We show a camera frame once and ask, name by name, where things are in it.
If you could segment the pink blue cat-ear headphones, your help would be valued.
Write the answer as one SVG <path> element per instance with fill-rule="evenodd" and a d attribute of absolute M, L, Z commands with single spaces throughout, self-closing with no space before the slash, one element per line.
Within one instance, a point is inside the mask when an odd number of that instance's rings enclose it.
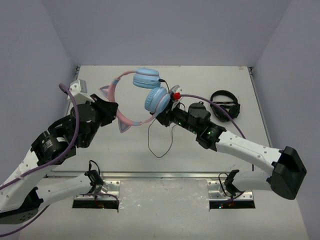
<path fill-rule="evenodd" d="M 121 78 L 133 74 L 132 83 L 134 86 L 143 89 L 150 89 L 144 101 L 144 109 L 152 116 L 145 121 L 133 121 L 125 117 L 118 109 L 116 111 L 116 118 L 118 120 L 118 127 L 121 133 L 126 132 L 130 127 L 138 127 L 151 122 L 158 114 L 163 112 L 168 106 L 171 96 L 165 87 L 161 86 L 160 74 L 157 70 L 150 68 L 140 68 L 137 70 L 130 70 L 122 73 L 116 77 L 109 85 L 99 88 L 102 95 L 109 101 L 114 103 L 116 101 L 116 87 Z"/>

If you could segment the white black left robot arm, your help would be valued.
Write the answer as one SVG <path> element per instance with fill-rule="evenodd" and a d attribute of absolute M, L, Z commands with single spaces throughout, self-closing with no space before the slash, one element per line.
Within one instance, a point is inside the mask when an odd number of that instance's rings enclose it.
<path fill-rule="evenodd" d="M 54 122 L 31 144 L 24 160 L 0 187 L 0 223 L 17 225 L 47 206 L 75 195 L 94 196 L 106 190 L 99 172 L 89 169 L 77 177 L 51 184 L 39 182 L 78 148 L 90 146 L 100 127 L 116 118 L 118 104 L 92 94 L 93 101 L 78 104 Z"/>

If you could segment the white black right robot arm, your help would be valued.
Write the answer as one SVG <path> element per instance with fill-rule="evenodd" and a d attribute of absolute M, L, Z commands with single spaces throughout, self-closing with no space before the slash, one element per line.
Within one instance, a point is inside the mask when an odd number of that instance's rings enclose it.
<path fill-rule="evenodd" d="M 196 135 L 195 140 L 204 149 L 241 159 L 258 168 L 257 171 L 232 170 L 224 188 L 232 196 L 247 190 L 272 191 L 278 196 L 294 200 L 307 174 L 296 149 L 271 148 L 233 134 L 211 121 L 206 107 L 196 102 L 187 111 L 167 106 L 156 114 L 158 122 L 168 127 L 174 123 Z"/>

